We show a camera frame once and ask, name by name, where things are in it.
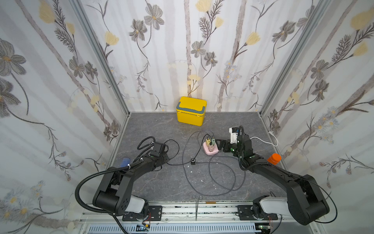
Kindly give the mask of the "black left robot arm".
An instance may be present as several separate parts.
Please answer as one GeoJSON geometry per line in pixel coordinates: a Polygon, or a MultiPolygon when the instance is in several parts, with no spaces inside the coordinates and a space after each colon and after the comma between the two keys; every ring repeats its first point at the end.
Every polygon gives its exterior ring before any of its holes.
{"type": "Polygon", "coordinates": [[[135,219],[150,218],[149,202],[132,195],[134,182],[144,174],[155,171],[169,162],[168,146],[157,142],[155,137],[143,139],[137,146],[141,153],[131,164],[123,167],[110,167],[83,179],[76,187],[75,199],[84,209],[113,217],[131,215],[135,219]],[[86,204],[80,197],[80,190],[88,181],[103,176],[92,201],[86,204]]]}

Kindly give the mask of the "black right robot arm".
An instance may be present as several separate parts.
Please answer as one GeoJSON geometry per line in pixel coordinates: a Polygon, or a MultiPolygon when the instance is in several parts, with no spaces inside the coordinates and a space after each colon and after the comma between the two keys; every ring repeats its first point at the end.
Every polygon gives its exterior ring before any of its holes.
{"type": "Polygon", "coordinates": [[[252,215],[264,218],[270,214],[293,217],[299,224],[308,225],[330,212],[330,207],[316,180],[310,175],[298,175],[277,166],[281,156],[270,158],[255,154],[252,140],[243,127],[230,128],[230,139],[218,140],[218,150],[232,153],[243,171],[261,175],[282,188],[286,196],[262,196],[253,200],[252,215]]]}

